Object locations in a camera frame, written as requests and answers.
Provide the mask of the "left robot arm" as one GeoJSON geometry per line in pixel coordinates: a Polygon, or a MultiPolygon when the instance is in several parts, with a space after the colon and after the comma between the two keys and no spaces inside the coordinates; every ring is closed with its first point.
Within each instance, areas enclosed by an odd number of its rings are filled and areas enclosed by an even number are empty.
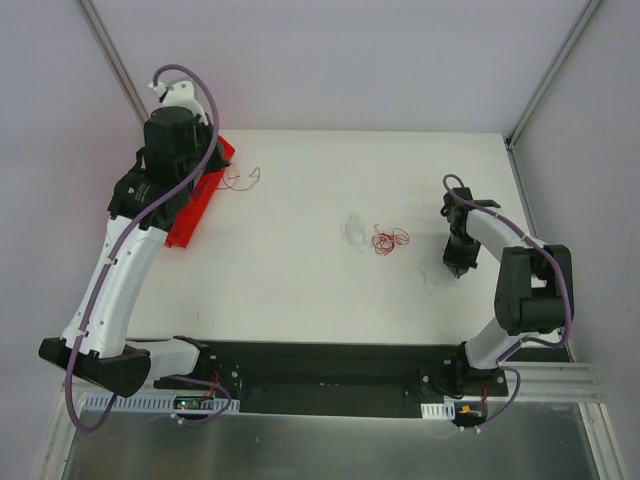
{"type": "Polygon", "coordinates": [[[204,387],[210,363],[186,337],[147,346],[127,342],[138,294],[159,247],[190,203],[200,177],[227,167],[203,114],[181,106],[155,110],[143,127],[134,166],[116,183],[108,205],[104,247],[76,316],[58,337],[43,339],[38,355],[119,397],[150,379],[177,375],[204,387]]]}

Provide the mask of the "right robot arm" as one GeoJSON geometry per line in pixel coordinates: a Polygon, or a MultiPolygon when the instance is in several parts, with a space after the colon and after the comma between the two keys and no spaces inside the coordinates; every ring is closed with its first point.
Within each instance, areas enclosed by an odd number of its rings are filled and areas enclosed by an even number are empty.
{"type": "Polygon", "coordinates": [[[573,322],[572,258],[563,245],[529,236],[492,200],[468,187],[446,189],[440,214],[449,224],[442,261],[455,278],[477,267],[481,249],[499,262],[492,319],[430,375],[429,386],[452,398],[473,394],[525,343],[568,342],[573,322]]]}

